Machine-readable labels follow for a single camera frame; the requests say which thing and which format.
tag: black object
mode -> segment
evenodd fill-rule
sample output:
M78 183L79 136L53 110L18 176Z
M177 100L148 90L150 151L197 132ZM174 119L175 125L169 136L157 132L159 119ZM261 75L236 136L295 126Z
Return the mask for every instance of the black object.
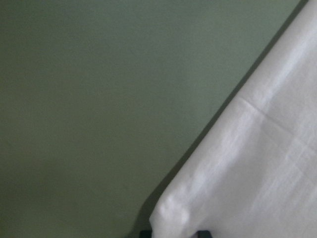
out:
M152 231L141 231L139 238L151 238L151 236ZM198 238L212 238L212 236L209 231L198 231Z

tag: green surface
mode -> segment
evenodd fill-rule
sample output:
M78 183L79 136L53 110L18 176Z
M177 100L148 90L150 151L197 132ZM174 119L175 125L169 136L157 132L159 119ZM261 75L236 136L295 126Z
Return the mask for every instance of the green surface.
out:
M298 2L0 1L0 237L148 229Z

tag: white cloth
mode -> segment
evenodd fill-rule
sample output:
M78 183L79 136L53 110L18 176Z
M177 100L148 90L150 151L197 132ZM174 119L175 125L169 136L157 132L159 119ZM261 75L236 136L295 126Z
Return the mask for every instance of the white cloth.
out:
M158 201L153 238L317 237L317 0L309 1Z

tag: white curtain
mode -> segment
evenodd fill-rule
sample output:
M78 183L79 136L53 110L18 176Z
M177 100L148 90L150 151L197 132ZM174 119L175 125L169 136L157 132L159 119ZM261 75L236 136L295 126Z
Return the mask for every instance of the white curtain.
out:
M317 237L317 1L309 1L176 175L153 238Z

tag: dark green background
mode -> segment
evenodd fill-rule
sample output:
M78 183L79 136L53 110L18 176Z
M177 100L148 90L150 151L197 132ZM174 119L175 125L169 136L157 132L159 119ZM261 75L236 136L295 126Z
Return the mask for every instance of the dark green background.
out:
M148 229L298 3L1 0L0 237Z

